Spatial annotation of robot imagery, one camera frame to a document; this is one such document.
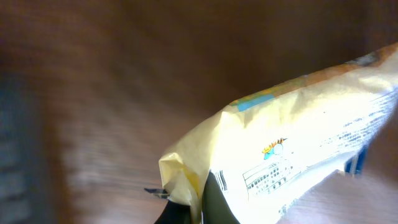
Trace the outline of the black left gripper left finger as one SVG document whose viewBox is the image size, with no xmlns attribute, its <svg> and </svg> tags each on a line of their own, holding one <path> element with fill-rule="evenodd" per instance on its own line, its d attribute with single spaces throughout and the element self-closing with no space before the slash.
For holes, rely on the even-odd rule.
<svg viewBox="0 0 398 224">
<path fill-rule="evenodd" d="M 144 189 L 146 192 L 161 199 L 167 199 L 167 204 L 155 221 L 155 224 L 191 224 L 190 207 L 172 202 L 170 194 L 165 189 Z"/>
</svg>

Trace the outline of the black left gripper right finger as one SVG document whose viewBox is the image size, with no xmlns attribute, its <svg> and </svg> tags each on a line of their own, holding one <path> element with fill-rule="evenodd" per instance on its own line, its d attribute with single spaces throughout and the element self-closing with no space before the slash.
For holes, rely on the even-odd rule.
<svg viewBox="0 0 398 224">
<path fill-rule="evenodd" d="M 213 173 L 209 173 L 202 197 L 204 224 L 239 224 L 232 214 Z"/>
</svg>

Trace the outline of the yellow snack bag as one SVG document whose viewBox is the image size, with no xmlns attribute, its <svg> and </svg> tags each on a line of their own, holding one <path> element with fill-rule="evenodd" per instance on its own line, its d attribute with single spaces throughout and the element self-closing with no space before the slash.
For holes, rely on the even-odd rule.
<svg viewBox="0 0 398 224">
<path fill-rule="evenodd" d="M 397 46 L 230 103 L 159 160 L 172 202 L 203 221 L 209 175 L 241 223 L 276 223 L 293 201 L 354 158 L 397 104 Z"/>
</svg>

